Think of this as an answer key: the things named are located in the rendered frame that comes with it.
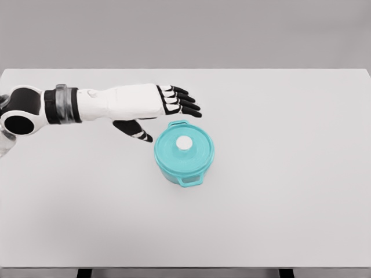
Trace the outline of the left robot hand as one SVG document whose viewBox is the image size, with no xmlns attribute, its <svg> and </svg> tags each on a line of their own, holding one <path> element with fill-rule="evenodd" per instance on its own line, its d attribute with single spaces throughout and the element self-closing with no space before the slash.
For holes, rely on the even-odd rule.
<svg viewBox="0 0 371 278">
<path fill-rule="evenodd" d="M 142 128 L 139 120 L 174 114 L 202 116 L 201 108 L 189 92 L 172 85 L 123 86 L 117 88 L 113 99 L 108 101 L 108 117 L 113 126 L 145 142 L 153 142 L 153 138 Z"/>
</svg>

